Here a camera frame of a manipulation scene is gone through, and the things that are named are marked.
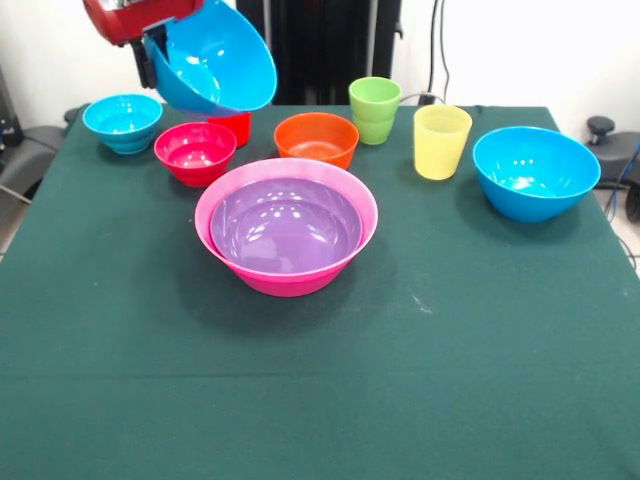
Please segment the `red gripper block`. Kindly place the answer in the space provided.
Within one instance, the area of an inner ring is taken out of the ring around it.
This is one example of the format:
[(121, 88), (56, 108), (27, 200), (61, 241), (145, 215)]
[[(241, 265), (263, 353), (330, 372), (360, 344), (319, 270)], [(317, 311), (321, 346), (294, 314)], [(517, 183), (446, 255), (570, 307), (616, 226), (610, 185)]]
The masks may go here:
[[(149, 28), (166, 21), (189, 17), (203, 5), (203, 0), (83, 1), (98, 33), (116, 46), (137, 40)], [(144, 44), (133, 42), (132, 51), (141, 86), (155, 88), (155, 68)]]

